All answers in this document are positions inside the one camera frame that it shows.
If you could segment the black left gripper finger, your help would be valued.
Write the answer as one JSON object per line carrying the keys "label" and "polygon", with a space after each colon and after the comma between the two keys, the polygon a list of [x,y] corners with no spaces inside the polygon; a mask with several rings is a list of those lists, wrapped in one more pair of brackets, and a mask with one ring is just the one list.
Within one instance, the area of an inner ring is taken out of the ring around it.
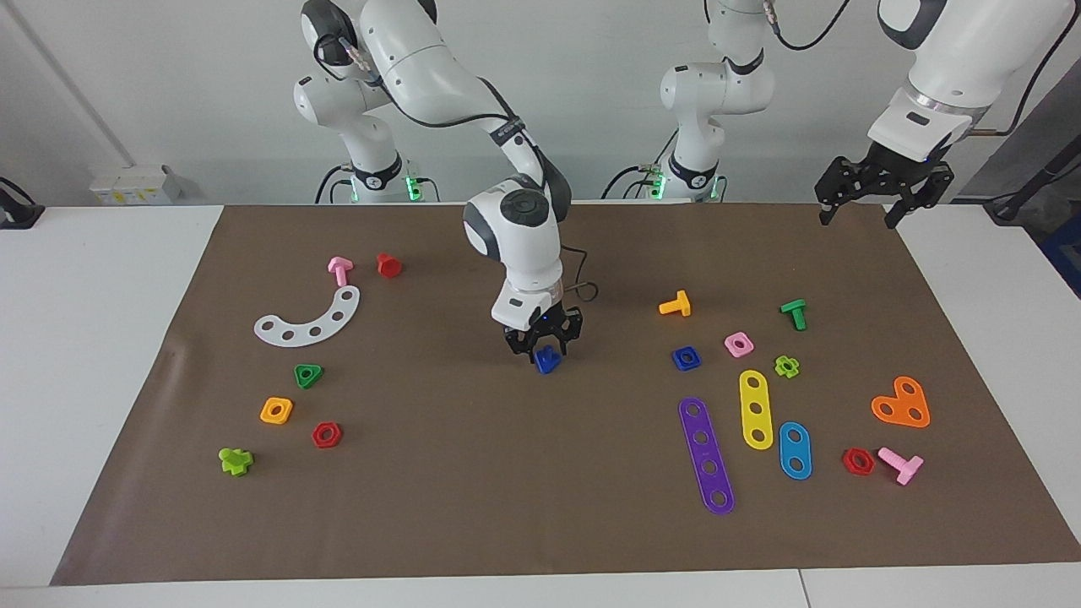
{"label": "black left gripper finger", "polygon": [[889,208],[884,219],[888,229],[895,230],[902,219],[918,209],[929,209],[938,204],[953,180],[953,169],[948,163],[936,163],[933,169],[930,169],[929,176],[915,191],[909,186],[900,186],[900,198]]}
{"label": "black left gripper finger", "polygon": [[815,184],[816,200],[820,204],[819,220],[822,225],[829,225],[835,213],[850,201],[857,200],[860,189],[860,166],[850,161],[844,155],[838,155]]}

